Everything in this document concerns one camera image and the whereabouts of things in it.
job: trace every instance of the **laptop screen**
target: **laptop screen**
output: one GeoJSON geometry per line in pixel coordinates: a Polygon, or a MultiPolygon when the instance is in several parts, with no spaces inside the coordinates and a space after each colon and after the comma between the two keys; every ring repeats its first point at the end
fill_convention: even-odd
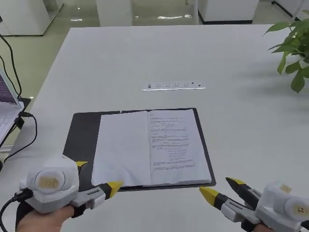
{"type": "Polygon", "coordinates": [[[14,96],[11,94],[1,73],[0,73],[0,102],[16,103],[14,96]]]}

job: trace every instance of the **black cable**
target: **black cable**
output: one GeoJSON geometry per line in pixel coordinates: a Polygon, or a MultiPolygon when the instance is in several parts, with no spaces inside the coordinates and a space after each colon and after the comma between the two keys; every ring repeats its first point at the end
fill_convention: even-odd
{"type": "Polygon", "coordinates": [[[10,199],[7,203],[4,204],[4,206],[0,210],[0,228],[3,230],[3,232],[8,232],[6,230],[6,228],[4,227],[4,224],[3,224],[3,221],[2,221],[3,213],[4,213],[5,209],[9,206],[9,204],[11,204],[11,203],[13,203],[15,201],[13,199],[10,199]]]}
{"type": "Polygon", "coordinates": [[[18,94],[18,92],[17,92],[17,90],[16,90],[16,88],[15,88],[15,85],[14,85],[13,81],[10,79],[10,77],[9,77],[7,71],[6,71],[4,59],[2,58],[1,55],[0,55],[0,59],[2,60],[3,70],[4,70],[4,72],[5,72],[6,76],[7,76],[7,78],[8,78],[9,81],[11,82],[11,84],[12,84],[12,86],[13,86],[13,89],[14,89],[15,93],[17,94],[17,96],[20,97],[20,95],[18,94]]]}
{"type": "Polygon", "coordinates": [[[35,140],[37,139],[37,137],[38,137],[38,122],[37,122],[37,119],[35,118],[35,116],[33,116],[32,114],[27,113],[27,112],[20,112],[20,113],[19,113],[19,116],[20,116],[20,117],[32,117],[32,118],[34,119],[34,123],[35,123],[35,136],[34,136],[34,139],[31,141],[31,143],[27,144],[26,146],[22,147],[21,149],[15,151],[13,154],[9,155],[9,156],[4,160],[3,163],[5,163],[5,162],[7,161],[8,158],[10,158],[10,157],[16,155],[18,152],[20,152],[20,151],[26,149],[27,147],[29,147],[31,144],[34,143],[34,141],[35,141],[35,140]]]}
{"type": "Polygon", "coordinates": [[[18,75],[17,75],[16,67],[15,67],[13,49],[10,46],[9,42],[7,42],[7,40],[1,34],[0,34],[0,38],[6,43],[6,45],[8,45],[8,47],[10,49],[13,71],[14,71],[14,74],[15,74],[15,77],[16,77],[16,80],[17,80],[17,83],[18,83],[19,90],[20,90],[19,93],[18,93],[18,96],[20,97],[21,93],[22,93],[22,88],[21,88],[21,84],[20,84],[20,81],[19,81],[19,78],[18,78],[18,75]]]}
{"type": "Polygon", "coordinates": [[[2,209],[0,210],[0,228],[3,230],[3,232],[8,232],[3,224],[2,221],[2,217],[3,217],[3,213],[6,210],[6,208],[13,202],[23,202],[29,198],[31,198],[33,196],[33,192],[32,190],[28,189],[28,188],[23,188],[22,190],[20,190],[19,192],[15,193],[15,195],[8,200],[7,203],[4,204],[4,206],[2,207],[2,209]]]}

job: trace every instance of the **laptop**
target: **laptop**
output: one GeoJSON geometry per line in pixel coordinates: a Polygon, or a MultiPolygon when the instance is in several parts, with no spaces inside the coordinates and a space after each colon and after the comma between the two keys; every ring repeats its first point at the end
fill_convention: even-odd
{"type": "Polygon", "coordinates": [[[24,104],[18,101],[8,77],[0,70],[0,144],[10,132],[19,112],[23,110],[24,104]]]}

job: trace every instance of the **white table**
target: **white table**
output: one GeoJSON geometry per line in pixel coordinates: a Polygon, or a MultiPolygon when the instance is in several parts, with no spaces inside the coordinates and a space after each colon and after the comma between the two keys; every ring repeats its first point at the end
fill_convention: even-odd
{"type": "MultiPolygon", "coordinates": [[[[283,180],[308,196],[309,93],[290,90],[276,72],[280,54],[267,49],[287,31],[262,36],[269,25],[71,29],[31,112],[38,139],[0,173],[0,205],[21,176],[62,154],[76,112],[196,107],[217,180],[226,176],[263,190],[283,180]],[[206,90],[141,92],[149,81],[199,80],[206,90]]],[[[34,136],[28,119],[13,151],[34,136]]],[[[16,207],[4,222],[13,231],[16,207]]],[[[197,188],[120,192],[103,206],[65,223],[63,231],[239,232],[197,188]]]]}

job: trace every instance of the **open notebook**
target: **open notebook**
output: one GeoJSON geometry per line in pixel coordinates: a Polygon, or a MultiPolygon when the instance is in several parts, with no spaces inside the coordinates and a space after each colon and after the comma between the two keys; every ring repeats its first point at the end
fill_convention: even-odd
{"type": "Polygon", "coordinates": [[[124,186],[210,183],[193,110],[102,115],[92,184],[115,180],[124,186]]]}

